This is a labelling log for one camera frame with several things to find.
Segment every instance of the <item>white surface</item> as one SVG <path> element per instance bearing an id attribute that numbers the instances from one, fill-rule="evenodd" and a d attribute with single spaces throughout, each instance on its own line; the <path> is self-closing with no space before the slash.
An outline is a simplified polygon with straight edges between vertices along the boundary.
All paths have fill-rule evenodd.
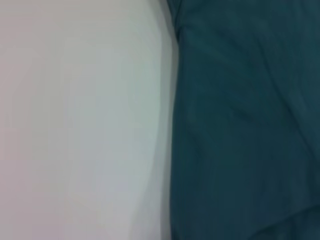
<path id="1" fill-rule="evenodd" d="M 169 239 L 164 1 L 0 2 L 0 239 Z"/>

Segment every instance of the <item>dark green cloth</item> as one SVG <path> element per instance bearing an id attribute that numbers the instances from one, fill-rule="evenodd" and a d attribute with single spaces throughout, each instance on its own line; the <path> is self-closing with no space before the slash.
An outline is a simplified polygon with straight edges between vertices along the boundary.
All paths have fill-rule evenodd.
<path id="1" fill-rule="evenodd" d="M 172 240 L 320 240 L 320 1 L 168 3 Z"/>

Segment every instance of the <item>teal blanket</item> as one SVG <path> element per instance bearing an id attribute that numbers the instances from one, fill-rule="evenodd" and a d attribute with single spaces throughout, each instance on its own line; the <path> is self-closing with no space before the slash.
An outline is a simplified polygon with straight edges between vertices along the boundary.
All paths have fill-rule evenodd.
<path id="1" fill-rule="evenodd" d="M 172 240 L 320 240 L 320 1 L 168 4 Z"/>

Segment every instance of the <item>teal shirt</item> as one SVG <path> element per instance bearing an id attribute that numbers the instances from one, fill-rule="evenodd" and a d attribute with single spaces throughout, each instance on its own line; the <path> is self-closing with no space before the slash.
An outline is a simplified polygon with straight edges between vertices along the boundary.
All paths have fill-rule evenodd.
<path id="1" fill-rule="evenodd" d="M 320 1 L 168 3 L 172 240 L 320 240 Z"/>

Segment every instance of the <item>green garment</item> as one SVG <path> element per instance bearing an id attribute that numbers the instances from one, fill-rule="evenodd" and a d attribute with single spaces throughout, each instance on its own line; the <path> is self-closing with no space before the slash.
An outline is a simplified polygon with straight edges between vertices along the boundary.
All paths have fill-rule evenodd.
<path id="1" fill-rule="evenodd" d="M 320 1 L 168 3 L 172 240 L 320 240 Z"/>

